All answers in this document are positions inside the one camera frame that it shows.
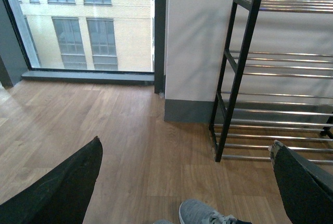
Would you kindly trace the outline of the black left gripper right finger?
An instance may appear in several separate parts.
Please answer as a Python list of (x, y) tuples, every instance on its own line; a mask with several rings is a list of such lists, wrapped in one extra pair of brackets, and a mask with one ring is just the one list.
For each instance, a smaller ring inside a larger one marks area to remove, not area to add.
[(332, 223), (332, 174), (275, 140), (270, 159), (292, 223)]

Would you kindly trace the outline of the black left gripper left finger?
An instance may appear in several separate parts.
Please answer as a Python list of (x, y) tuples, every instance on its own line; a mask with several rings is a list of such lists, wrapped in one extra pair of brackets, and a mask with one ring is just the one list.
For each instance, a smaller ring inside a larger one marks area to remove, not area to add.
[(98, 137), (1, 204), (1, 223), (82, 223), (99, 175)]

